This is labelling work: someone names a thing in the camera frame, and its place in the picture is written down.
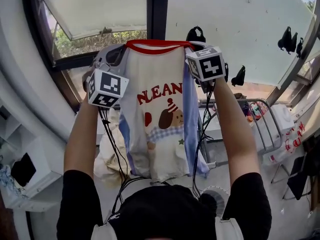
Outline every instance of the cable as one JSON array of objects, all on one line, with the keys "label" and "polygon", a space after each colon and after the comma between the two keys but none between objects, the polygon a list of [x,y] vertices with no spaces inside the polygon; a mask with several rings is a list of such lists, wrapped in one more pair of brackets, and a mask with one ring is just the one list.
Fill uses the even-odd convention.
[{"label": "cable", "polygon": [[[144,180],[144,179],[147,179],[147,178],[144,178],[144,177],[137,177],[137,178],[132,178],[132,179],[129,179],[128,178],[128,163],[127,163],[127,160],[123,157],[123,155],[121,154],[120,150],[118,149],[117,145],[116,145],[116,141],[115,141],[115,138],[112,134],[112,131],[110,129],[110,126],[109,126],[109,121],[108,121],[108,116],[107,116],[107,111],[106,109],[102,109],[101,107],[98,108],[98,111],[99,111],[99,115],[101,117],[101,120],[102,120],[102,123],[103,123],[103,126],[104,126],[104,129],[105,129],[105,132],[110,140],[110,143],[111,143],[111,146],[113,148],[113,151],[114,151],[114,154],[117,158],[117,161],[118,161],[118,165],[119,165],[119,174],[120,174],[120,178],[121,178],[121,186],[120,186],[120,189],[119,189],[119,192],[115,198],[115,202],[114,202],[114,205],[113,205],[113,208],[112,208],[112,214],[115,214],[115,210],[116,210],[116,207],[117,207],[117,202],[118,200],[120,199],[120,202],[121,204],[124,203],[124,200],[123,200],[123,197],[122,197],[122,192],[123,190],[131,183],[133,182],[136,182],[136,181],[139,181],[139,180]],[[120,157],[119,155],[122,157],[122,159],[125,161],[125,164],[126,164],[126,174],[124,173],[122,167],[121,167],[121,164],[120,164]],[[168,184],[167,182],[162,182],[162,184],[164,185],[170,185]]]},{"label": "cable", "polygon": [[[99,114],[100,114],[100,117],[101,117],[101,120],[102,120],[102,123],[103,123],[103,126],[104,126],[104,129],[106,131],[106,134],[108,135],[108,138],[110,140],[110,143],[111,143],[111,146],[113,148],[113,151],[114,151],[114,154],[117,158],[117,161],[118,161],[118,165],[119,165],[119,174],[120,174],[120,178],[121,178],[121,185],[126,181],[127,179],[127,175],[128,175],[128,164],[127,164],[127,161],[126,159],[122,156],[122,154],[120,153],[117,145],[116,145],[116,142],[115,142],[115,139],[112,135],[112,131],[110,130],[110,127],[109,127],[109,121],[108,121],[108,117],[107,117],[107,113],[103,113],[104,111],[102,110],[102,108],[98,108],[98,111],[99,111]],[[121,164],[120,164],[120,158],[119,158],[119,155],[118,153],[120,154],[120,156],[124,159],[125,161],[125,164],[126,164],[126,172],[127,174],[124,173],[122,167],[121,167]]]},{"label": "cable", "polygon": [[[308,180],[307,183],[306,183],[306,193],[307,193],[307,194],[308,194],[309,181],[310,181],[310,180]],[[308,200],[308,203],[309,203],[309,211],[311,211],[311,204],[310,204],[308,195],[306,195],[306,199]]]},{"label": "cable", "polygon": [[192,173],[192,192],[195,195],[196,198],[198,198],[198,200],[201,198],[201,194],[200,191],[197,187],[196,184],[196,174],[197,174],[197,167],[198,167],[198,157],[199,157],[199,149],[200,149],[200,145],[202,143],[203,140],[208,139],[208,140],[213,140],[212,137],[206,135],[205,131],[211,121],[212,118],[209,118],[206,125],[205,125],[205,119],[206,119],[206,115],[207,113],[209,113],[209,103],[211,100],[211,96],[214,92],[214,88],[215,85],[211,87],[211,90],[209,91],[209,93],[206,93],[206,104],[205,104],[205,109],[204,109],[204,113],[203,113],[203,119],[202,119],[202,125],[201,125],[201,136],[199,138],[197,147],[196,147],[196,151],[195,151],[195,157],[194,157],[194,163],[193,163],[193,173]]}]

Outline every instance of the person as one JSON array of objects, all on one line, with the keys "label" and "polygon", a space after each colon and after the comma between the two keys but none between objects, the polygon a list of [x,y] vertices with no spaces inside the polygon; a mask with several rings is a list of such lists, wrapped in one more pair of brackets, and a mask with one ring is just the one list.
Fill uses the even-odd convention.
[{"label": "person", "polygon": [[[228,157],[230,197],[223,218],[234,218],[244,240],[266,240],[271,209],[260,175],[255,139],[223,77],[214,97]],[[57,238],[62,239],[217,239],[214,201],[202,203],[180,185],[151,186],[128,197],[103,226],[93,181],[98,107],[84,99],[64,156],[63,191]]]}]

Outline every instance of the metal railing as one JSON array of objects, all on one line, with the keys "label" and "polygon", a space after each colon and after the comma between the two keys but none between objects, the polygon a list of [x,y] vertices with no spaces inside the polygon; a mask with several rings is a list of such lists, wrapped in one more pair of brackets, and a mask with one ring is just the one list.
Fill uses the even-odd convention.
[{"label": "metal railing", "polygon": [[[279,125],[278,125],[278,122],[276,120],[276,117],[271,109],[271,107],[269,106],[268,102],[264,99],[261,99],[261,98],[251,98],[251,99],[237,99],[238,103],[243,103],[243,102],[246,102],[248,104],[248,108],[249,108],[249,111],[250,111],[250,115],[253,117],[253,121],[256,125],[256,128],[257,128],[257,131],[260,135],[260,138],[261,138],[261,142],[262,142],[262,145],[263,145],[263,150],[259,152],[260,155],[264,155],[266,153],[269,153],[269,152],[272,152],[272,151],[275,151],[277,149],[279,149],[282,145],[282,141],[283,141],[283,137],[282,137],[282,133],[280,131],[280,128],[279,128]],[[270,122],[268,123],[266,118],[265,118],[265,114],[266,113],[263,113],[261,107],[260,107],[260,104],[259,102],[263,103],[268,111],[270,112],[270,115],[272,117],[272,120],[274,122],[274,125],[276,127],[276,131],[277,131],[277,135],[276,135],[276,139],[277,141],[275,141],[275,139],[273,138],[272,136],[272,133],[270,131]],[[251,107],[251,104],[249,103],[253,103],[253,104],[256,104],[257,107],[258,107],[258,110],[260,112],[260,116],[261,118],[256,118],[256,115]],[[210,118],[207,119],[205,122],[204,122],[204,126],[206,124],[209,124],[210,121],[217,116],[217,119],[220,123],[220,119],[219,119],[219,111],[217,110],[217,106],[216,106],[216,101],[215,99],[211,99],[210,100],[210,103],[209,103],[209,107],[210,108],[213,108],[214,109],[214,114],[210,115]],[[268,135],[270,137],[270,140],[271,140],[271,146],[266,146],[266,140],[264,139],[263,137],[263,134],[262,134],[262,128],[261,128],[261,125],[259,126],[258,124],[258,120],[263,120],[264,122],[264,125],[266,127],[266,130],[268,132]],[[198,136],[200,138],[200,136],[202,135],[202,120],[201,120],[201,116],[200,116],[200,113],[199,113],[199,116],[198,116]],[[210,169],[214,169],[214,168],[217,168],[217,167],[220,167],[220,166],[223,166],[223,165],[227,165],[228,164],[228,161],[222,161],[222,162],[217,162],[217,161],[211,161],[211,158],[210,158],[210,155],[209,155],[209,149],[208,149],[208,143],[206,141],[206,139],[204,139],[201,143],[201,146],[200,146],[200,151],[203,155],[203,158],[204,160],[206,161],[207,165],[209,166]]]}]

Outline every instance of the black sleeve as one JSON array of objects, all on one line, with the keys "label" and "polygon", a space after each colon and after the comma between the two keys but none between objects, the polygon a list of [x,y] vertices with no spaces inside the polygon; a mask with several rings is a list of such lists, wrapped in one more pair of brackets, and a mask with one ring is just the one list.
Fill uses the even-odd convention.
[{"label": "black sleeve", "polygon": [[235,180],[223,218],[236,219],[244,240],[268,239],[272,216],[259,173],[247,173]]},{"label": "black sleeve", "polygon": [[56,225],[57,239],[90,240],[95,225],[102,226],[103,220],[93,179],[81,171],[66,171]]}]

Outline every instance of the tree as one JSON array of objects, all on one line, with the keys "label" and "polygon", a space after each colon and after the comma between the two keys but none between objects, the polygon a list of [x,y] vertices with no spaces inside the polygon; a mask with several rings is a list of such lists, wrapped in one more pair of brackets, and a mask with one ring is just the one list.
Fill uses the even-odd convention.
[{"label": "tree", "polygon": [[306,5],[306,7],[308,7],[309,8],[309,10],[311,11],[311,12],[313,12],[314,11],[314,8],[315,8],[315,2],[312,2],[312,1],[308,1],[308,2],[306,2],[305,3],[305,5]]},{"label": "tree", "polygon": [[55,34],[54,43],[59,51],[60,57],[65,58],[89,52],[99,51],[104,47],[113,44],[125,44],[133,39],[146,39],[146,30],[132,30],[123,32],[106,33],[104,35],[94,35],[70,41],[64,31],[58,27]]}]

